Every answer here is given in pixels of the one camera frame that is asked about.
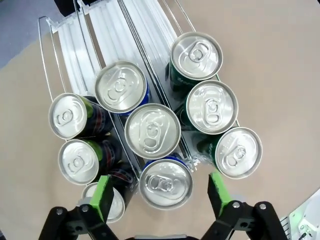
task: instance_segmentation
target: aluminum can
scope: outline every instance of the aluminum can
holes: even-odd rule
[[[200,141],[196,148],[207,154],[217,169],[231,179],[251,175],[262,159],[259,136],[246,127],[233,127],[227,132]]]
[[[110,136],[72,139],[61,147],[58,165],[68,181],[86,185],[105,175],[121,156],[119,142]]]
[[[108,172],[113,187],[120,193],[124,199],[125,209],[131,201],[136,190],[137,178],[134,170],[128,162],[118,162],[112,170]]]
[[[174,112],[182,131],[217,135],[233,126],[238,111],[238,101],[230,87],[217,80],[205,80],[189,92]]]
[[[49,109],[49,124],[60,138],[70,140],[103,136],[113,128],[109,113],[97,103],[73,93],[56,97]]]
[[[150,89],[143,71],[129,61],[117,61],[101,70],[95,83],[95,95],[109,112],[128,116],[150,100]]]
[[[138,107],[128,117],[124,135],[135,154],[147,160],[155,160],[176,149],[181,138],[181,126],[171,109],[161,104],[148,103]]]
[[[173,210],[190,198],[193,179],[187,166],[176,156],[149,161],[143,169],[139,189],[152,207]]]
[[[89,185],[87,185],[82,192],[82,199],[92,198],[96,191],[97,185],[98,182],[92,182]],[[126,210],[125,200],[121,196],[120,192],[116,188],[113,188],[113,193],[113,200],[111,203],[108,218],[106,220],[107,224],[112,224],[119,221],[125,214]]]
[[[172,44],[169,61],[170,86],[188,92],[214,77],[223,63],[222,49],[215,39],[201,32],[186,32]]]

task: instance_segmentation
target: gray carpet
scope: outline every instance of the gray carpet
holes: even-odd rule
[[[0,0],[0,69],[38,38],[38,18],[61,21],[54,0]]]

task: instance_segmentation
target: green gripper pad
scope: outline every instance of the green gripper pad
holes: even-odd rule
[[[219,172],[209,174],[208,196],[214,215],[218,218],[223,212],[224,207],[232,201]]]
[[[96,186],[95,192],[90,200],[90,205],[98,211],[104,223],[108,219],[113,199],[114,189],[110,177],[101,176]]]

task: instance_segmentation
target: white plastic divider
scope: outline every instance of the white plastic divider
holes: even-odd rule
[[[58,32],[72,91],[93,96],[96,73],[101,67],[82,13],[79,13],[79,20],[80,23],[76,13],[73,13],[52,31]]]

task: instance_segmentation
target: tan floor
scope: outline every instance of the tan floor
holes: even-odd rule
[[[225,179],[228,190],[249,204],[270,201],[280,217],[286,215],[320,182],[320,5],[315,0],[184,2],[196,29],[220,43],[220,77],[237,95],[240,124],[263,142],[259,169],[243,180]],[[50,59],[50,76],[58,86]],[[82,191],[58,169],[63,141],[48,126],[50,99],[38,42],[1,69],[0,89],[0,228],[9,240],[34,240],[49,210],[73,208]],[[184,207],[158,211],[136,195],[112,229],[120,239],[174,233],[201,237],[214,220],[206,194],[212,170],[201,166],[194,173],[194,192]]]

